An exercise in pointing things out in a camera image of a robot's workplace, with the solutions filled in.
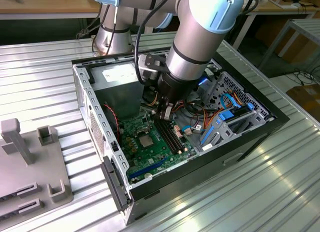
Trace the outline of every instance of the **yellow wire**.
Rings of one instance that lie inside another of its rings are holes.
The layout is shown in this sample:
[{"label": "yellow wire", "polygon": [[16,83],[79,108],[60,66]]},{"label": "yellow wire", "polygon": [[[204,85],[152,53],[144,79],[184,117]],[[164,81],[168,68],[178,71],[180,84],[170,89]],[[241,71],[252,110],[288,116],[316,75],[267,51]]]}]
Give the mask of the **yellow wire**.
[{"label": "yellow wire", "polygon": [[152,101],[152,103],[147,104],[147,106],[153,106],[157,102],[157,98],[158,98],[158,92],[155,94],[155,98]]}]

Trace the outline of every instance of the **red wire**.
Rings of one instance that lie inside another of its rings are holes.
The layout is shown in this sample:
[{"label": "red wire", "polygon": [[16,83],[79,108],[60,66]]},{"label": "red wire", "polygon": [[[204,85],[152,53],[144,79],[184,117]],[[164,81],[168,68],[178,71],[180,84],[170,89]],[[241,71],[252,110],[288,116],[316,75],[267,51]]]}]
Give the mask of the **red wire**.
[{"label": "red wire", "polygon": [[176,108],[176,109],[172,110],[172,112],[176,112],[176,111],[178,111],[181,107],[184,107],[184,105],[183,105],[183,104],[181,104],[178,108]]},{"label": "red wire", "polygon": [[117,116],[116,116],[115,112],[113,111],[113,109],[110,108],[109,105],[104,104],[104,106],[107,107],[112,112],[112,114],[114,116],[115,124],[116,124],[116,136],[117,136],[117,140],[119,141],[119,124],[118,124]]}]

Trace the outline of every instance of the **blue drive latch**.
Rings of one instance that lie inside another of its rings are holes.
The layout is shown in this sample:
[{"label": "blue drive latch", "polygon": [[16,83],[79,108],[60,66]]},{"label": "blue drive latch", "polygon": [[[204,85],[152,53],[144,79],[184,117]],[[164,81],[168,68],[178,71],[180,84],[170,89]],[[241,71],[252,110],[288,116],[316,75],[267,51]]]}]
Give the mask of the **blue drive latch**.
[{"label": "blue drive latch", "polygon": [[230,111],[230,110],[226,110],[226,111],[222,111],[220,114],[219,114],[219,117],[222,121],[225,121],[227,119],[230,119],[232,117],[234,117],[234,114]]}]

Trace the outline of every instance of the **aluminum profile table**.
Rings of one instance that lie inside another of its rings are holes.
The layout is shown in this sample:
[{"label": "aluminum profile table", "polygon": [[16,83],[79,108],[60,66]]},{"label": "aluminum profile table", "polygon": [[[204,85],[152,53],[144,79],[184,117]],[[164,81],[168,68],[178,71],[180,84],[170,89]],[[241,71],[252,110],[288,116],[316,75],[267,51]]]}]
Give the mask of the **aluminum profile table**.
[{"label": "aluminum profile table", "polygon": [[[168,47],[174,36],[142,36],[140,48]],[[70,61],[92,57],[91,43],[0,47],[0,120],[18,118],[22,133],[54,126],[74,194],[7,231],[320,231],[320,125],[226,42],[218,52],[290,121],[248,158],[125,227],[76,100]]]},{"label": "aluminum profile table", "polygon": [[[311,18],[311,19],[289,19],[280,33],[276,36],[274,41],[272,42],[269,49],[264,54],[261,63],[259,64],[258,68],[261,70],[265,64],[267,63],[268,59],[272,55],[272,53],[277,48],[278,44],[281,42],[281,40],[284,38],[284,36],[287,34],[289,29],[294,29],[297,33],[295,33],[288,43],[286,44],[286,48],[283,48],[282,50],[287,51],[287,49],[292,45],[293,41],[298,37],[299,34],[304,35],[309,40],[316,43],[318,46],[320,46],[320,19],[319,18]],[[311,63],[311,67],[313,64],[318,62],[319,58],[314,60]]]}]

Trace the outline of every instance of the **black cable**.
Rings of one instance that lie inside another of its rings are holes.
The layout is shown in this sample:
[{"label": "black cable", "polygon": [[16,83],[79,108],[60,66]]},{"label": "black cable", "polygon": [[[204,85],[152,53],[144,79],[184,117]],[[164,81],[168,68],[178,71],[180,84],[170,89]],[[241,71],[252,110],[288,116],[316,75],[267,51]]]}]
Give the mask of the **black cable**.
[{"label": "black cable", "polygon": [[310,74],[312,74],[312,75],[313,75],[313,73],[315,73],[315,70],[316,70],[317,68],[320,68],[320,65],[318,65],[318,66],[314,67],[314,68],[311,70]]},{"label": "black cable", "polygon": [[[289,72],[289,73],[285,73],[284,75],[291,81],[297,83],[298,85],[304,86],[304,85],[311,85],[312,83],[316,83],[319,84],[318,81],[320,81],[318,78],[316,78],[313,75],[313,71],[316,69],[317,67],[315,67],[311,72],[305,72],[305,71],[301,71],[299,68],[295,68],[293,72]],[[294,75],[295,78],[298,80],[296,81],[295,79],[290,78],[288,75]],[[309,81],[304,81],[302,80],[300,77],[304,77]]]},{"label": "black cable", "polygon": [[106,51],[106,54],[105,54],[106,56],[109,54],[109,51],[110,51],[110,48],[111,48],[111,44],[112,44],[112,41],[114,39],[115,31],[116,31],[116,23],[114,23],[114,25],[113,25],[113,30],[112,30],[112,35],[111,35],[109,47],[108,47],[108,50]]},{"label": "black cable", "polygon": [[[96,26],[96,27],[100,27],[100,26],[105,22],[106,16],[107,16],[108,11],[109,11],[109,8],[110,8],[110,4],[108,4],[107,7],[105,8],[105,12],[104,12],[102,21],[101,21],[101,23],[100,23],[98,26]],[[91,44],[91,50],[92,50],[93,53],[95,52],[95,51],[94,51],[94,44],[95,44],[95,41],[96,41],[96,37],[97,37],[97,35],[95,35],[95,37],[94,37],[93,40],[92,40],[92,44]]]},{"label": "black cable", "polygon": [[145,82],[143,81],[140,70],[139,70],[139,64],[138,64],[138,52],[139,52],[139,42],[142,34],[142,29],[146,26],[147,22],[150,20],[150,18],[167,2],[168,0],[162,0],[157,7],[155,7],[151,12],[145,17],[143,22],[141,23],[139,30],[136,34],[135,38],[135,45],[134,45],[134,67],[135,67],[135,73],[139,80],[139,82],[143,85],[145,85]]},{"label": "black cable", "polygon": [[89,30],[89,28],[97,21],[97,19],[99,19],[101,14],[101,9],[102,9],[102,3],[100,3],[98,15],[91,21],[91,23],[86,28],[80,30],[80,32],[75,35],[76,40],[81,39],[82,37],[88,35],[92,31],[92,30]]},{"label": "black cable", "polygon": [[254,0],[254,5],[251,8],[249,8],[248,10],[240,13],[238,16],[244,16],[246,14],[249,14],[251,11],[253,11],[255,8],[257,8],[258,4],[259,4],[259,0]]}]

